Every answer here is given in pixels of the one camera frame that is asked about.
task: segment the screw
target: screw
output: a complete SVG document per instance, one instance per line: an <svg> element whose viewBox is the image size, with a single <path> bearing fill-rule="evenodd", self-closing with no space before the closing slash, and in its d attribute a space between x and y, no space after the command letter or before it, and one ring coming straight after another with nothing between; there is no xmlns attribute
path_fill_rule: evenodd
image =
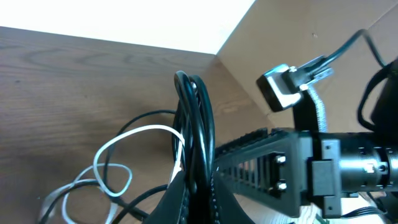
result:
<svg viewBox="0 0 398 224"><path fill-rule="evenodd" d="M373 164L365 164L363 169L368 174L373 174L374 173L374 165Z"/></svg>
<svg viewBox="0 0 398 224"><path fill-rule="evenodd" d="M283 164L286 162L286 157L285 156L276 156L275 160L276 160L276 163Z"/></svg>
<svg viewBox="0 0 398 224"><path fill-rule="evenodd" d="M278 190L286 190L287 185L286 183L278 182L276 183L276 187L278 188Z"/></svg>
<svg viewBox="0 0 398 224"><path fill-rule="evenodd" d="M381 172L386 171L386 166L385 165L379 166L379 171L381 171Z"/></svg>
<svg viewBox="0 0 398 224"><path fill-rule="evenodd" d="M308 85L307 84L301 84L299 87L298 87L301 91L305 91L305 90L308 90Z"/></svg>
<svg viewBox="0 0 398 224"><path fill-rule="evenodd" d="M289 71L290 71L290 72L297 72L297 68L296 68L295 66L291 66L291 67L289 68Z"/></svg>

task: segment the wood grain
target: wood grain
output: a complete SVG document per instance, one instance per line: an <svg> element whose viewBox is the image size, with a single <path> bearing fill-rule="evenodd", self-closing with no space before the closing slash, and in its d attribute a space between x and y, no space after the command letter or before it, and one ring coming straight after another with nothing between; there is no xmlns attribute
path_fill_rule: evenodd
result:
<svg viewBox="0 0 398 224"><path fill-rule="evenodd" d="M94 153L124 123L148 111L175 109L177 70L205 81L217 144L269 124L214 55L0 27L0 223L35 222L44 197L92 164ZM171 125L172 117L152 116L135 126L143 124ZM133 170L123 195L130 201L167 183L170 134L151 131L122 140L111 161ZM117 190L127 174L111 169L109 178ZM161 196L139 207L151 212ZM256 222L272 219L264 206L239 200ZM103 223L108 208L94 188L77 190L68 203L80 223ZM59 214L52 223L63 223ZM131 217L123 222L140 223Z"/></svg>

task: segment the coiled black cable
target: coiled black cable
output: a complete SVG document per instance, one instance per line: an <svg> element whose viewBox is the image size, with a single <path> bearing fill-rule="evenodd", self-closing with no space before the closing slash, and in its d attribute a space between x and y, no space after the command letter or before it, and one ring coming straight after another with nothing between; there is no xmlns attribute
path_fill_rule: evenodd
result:
<svg viewBox="0 0 398 224"><path fill-rule="evenodd" d="M175 128L183 132L185 141L185 166L189 176L189 188L209 189L215 151L215 125L210 99L200 77L188 76L178 71L174 76L175 88L180 101L175 116Z"/></svg>

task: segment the white wall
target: white wall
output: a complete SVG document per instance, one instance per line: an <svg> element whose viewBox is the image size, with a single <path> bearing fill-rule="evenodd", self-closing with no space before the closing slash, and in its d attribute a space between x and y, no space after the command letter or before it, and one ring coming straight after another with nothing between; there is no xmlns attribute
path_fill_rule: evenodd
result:
<svg viewBox="0 0 398 224"><path fill-rule="evenodd" d="M216 54L254 0L2 0L0 26Z"/></svg>

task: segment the cardboard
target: cardboard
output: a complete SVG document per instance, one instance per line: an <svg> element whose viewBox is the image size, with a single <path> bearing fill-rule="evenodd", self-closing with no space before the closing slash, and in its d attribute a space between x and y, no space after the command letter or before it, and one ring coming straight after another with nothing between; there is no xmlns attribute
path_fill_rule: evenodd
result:
<svg viewBox="0 0 398 224"><path fill-rule="evenodd" d="M398 56L398 0L257 1L218 53L274 126L292 127L291 110L273 113L256 79L281 63L299 66L340 47L358 29L369 29L384 60ZM330 132L363 131L356 109L369 79L379 70L361 39L331 65L335 74L317 83ZM378 96L366 104L368 118Z"/></svg>

